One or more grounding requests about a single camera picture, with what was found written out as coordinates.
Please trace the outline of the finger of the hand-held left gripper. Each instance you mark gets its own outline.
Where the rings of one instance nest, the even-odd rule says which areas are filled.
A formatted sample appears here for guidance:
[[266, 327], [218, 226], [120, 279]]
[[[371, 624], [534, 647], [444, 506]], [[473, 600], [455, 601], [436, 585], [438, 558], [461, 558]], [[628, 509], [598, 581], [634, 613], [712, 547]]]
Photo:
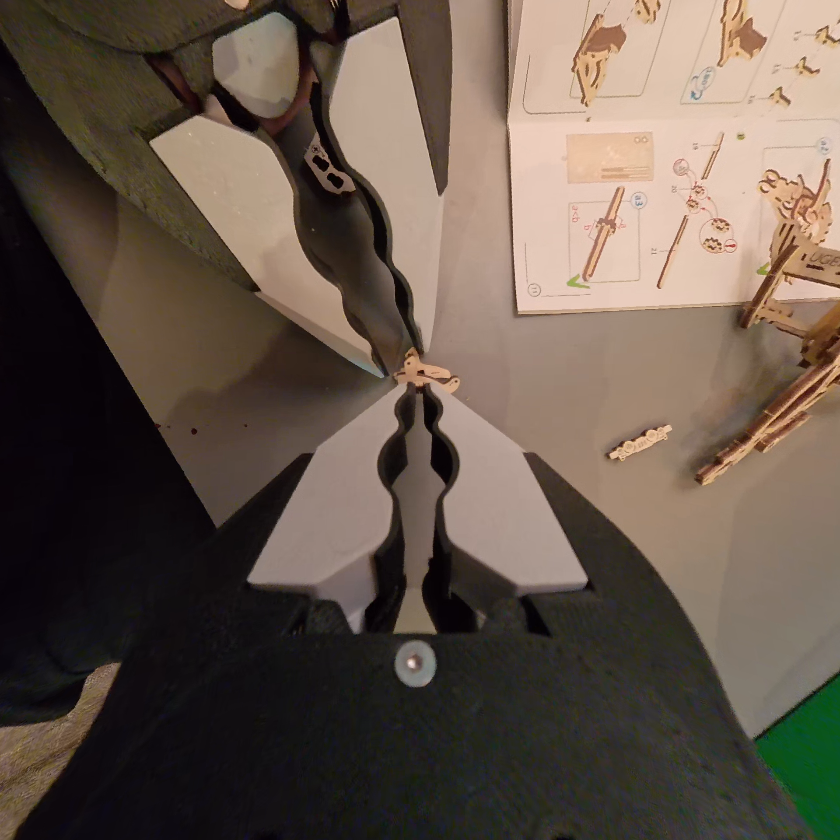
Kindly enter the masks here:
[[411, 346], [429, 349], [448, 184], [448, 17], [347, 16], [308, 48], [313, 116], [360, 190]]
[[295, 191], [267, 143], [196, 115], [150, 147], [257, 285], [257, 297], [374, 376], [369, 340], [350, 325], [340, 290], [305, 255]]

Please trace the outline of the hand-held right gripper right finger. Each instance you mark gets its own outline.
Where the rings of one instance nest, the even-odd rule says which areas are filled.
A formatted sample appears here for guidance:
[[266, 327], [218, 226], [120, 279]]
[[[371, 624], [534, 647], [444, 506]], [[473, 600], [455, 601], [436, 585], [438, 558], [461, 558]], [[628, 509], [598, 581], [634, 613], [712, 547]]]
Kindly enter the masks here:
[[429, 593], [488, 615], [501, 600], [582, 591], [589, 579], [524, 449], [456, 396], [423, 390], [436, 501]]

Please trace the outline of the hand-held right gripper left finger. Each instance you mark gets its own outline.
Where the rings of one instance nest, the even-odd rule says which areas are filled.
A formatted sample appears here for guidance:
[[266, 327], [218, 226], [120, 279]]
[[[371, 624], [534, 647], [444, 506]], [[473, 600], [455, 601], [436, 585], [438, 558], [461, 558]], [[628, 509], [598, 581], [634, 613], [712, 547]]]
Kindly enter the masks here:
[[354, 632], [391, 632], [406, 590], [394, 492], [416, 390], [399, 385], [312, 455], [248, 575], [265, 591], [336, 602]]

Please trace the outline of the small hooked wooden part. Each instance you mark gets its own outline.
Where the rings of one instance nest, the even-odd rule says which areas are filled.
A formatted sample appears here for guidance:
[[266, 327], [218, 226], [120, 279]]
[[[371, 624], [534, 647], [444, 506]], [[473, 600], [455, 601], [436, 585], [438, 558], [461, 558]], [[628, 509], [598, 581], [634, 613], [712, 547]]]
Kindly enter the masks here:
[[416, 348], [406, 352], [402, 368], [393, 374], [397, 384], [414, 385], [416, 388], [427, 384], [437, 384], [446, 393], [454, 393], [458, 390], [460, 379], [456, 374], [421, 359]]

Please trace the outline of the wooden model assembly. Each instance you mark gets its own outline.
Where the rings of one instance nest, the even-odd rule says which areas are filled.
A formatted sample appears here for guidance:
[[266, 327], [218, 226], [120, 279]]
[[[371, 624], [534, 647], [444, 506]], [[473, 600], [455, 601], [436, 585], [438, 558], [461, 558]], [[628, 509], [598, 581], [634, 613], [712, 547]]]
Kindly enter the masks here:
[[797, 321], [791, 308], [774, 298], [784, 280], [803, 280], [839, 288], [839, 252], [825, 247], [833, 222], [828, 196], [831, 191], [831, 161], [822, 168], [820, 181], [811, 189], [799, 175], [789, 180], [769, 169], [759, 182], [759, 192], [770, 202], [778, 224], [770, 243], [770, 263], [763, 282], [742, 308], [739, 326], [749, 329], [767, 322], [801, 340], [800, 366], [805, 372], [767, 405], [750, 425], [714, 459], [699, 469], [695, 480], [707, 486], [746, 455], [768, 452], [805, 424], [809, 410], [839, 379], [839, 305], [813, 325]]

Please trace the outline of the small flat wooden strip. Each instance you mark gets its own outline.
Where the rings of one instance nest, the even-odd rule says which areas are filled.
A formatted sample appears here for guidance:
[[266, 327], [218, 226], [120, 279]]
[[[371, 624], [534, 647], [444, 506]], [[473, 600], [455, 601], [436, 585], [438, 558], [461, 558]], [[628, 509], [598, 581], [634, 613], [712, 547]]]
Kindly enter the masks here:
[[606, 453], [606, 457], [624, 462], [626, 458], [666, 441], [672, 431], [673, 427], [669, 424], [647, 428], [638, 436], [626, 439], [613, 447]]

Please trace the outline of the paper instruction booklet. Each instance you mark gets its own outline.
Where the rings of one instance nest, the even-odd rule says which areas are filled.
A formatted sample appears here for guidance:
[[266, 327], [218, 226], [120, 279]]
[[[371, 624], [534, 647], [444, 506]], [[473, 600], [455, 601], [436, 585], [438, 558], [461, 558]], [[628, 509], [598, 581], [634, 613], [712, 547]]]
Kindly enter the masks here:
[[521, 2], [520, 314], [738, 305], [797, 219], [838, 249], [838, 1]]

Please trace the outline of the dark cloth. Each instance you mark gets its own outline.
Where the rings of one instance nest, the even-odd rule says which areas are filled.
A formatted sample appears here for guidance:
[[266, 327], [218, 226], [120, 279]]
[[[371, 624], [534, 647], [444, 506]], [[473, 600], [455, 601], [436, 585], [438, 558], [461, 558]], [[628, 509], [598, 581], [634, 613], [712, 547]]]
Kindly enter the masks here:
[[61, 718], [214, 524], [2, 161], [1, 719]]

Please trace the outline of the green mat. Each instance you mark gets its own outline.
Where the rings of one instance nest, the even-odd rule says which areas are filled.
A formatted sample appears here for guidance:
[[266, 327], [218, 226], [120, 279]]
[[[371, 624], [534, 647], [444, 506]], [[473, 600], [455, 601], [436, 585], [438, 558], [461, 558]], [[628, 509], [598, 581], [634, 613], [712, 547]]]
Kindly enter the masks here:
[[839, 677], [761, 734], [756, 745], [817, 838], [839, 838]]

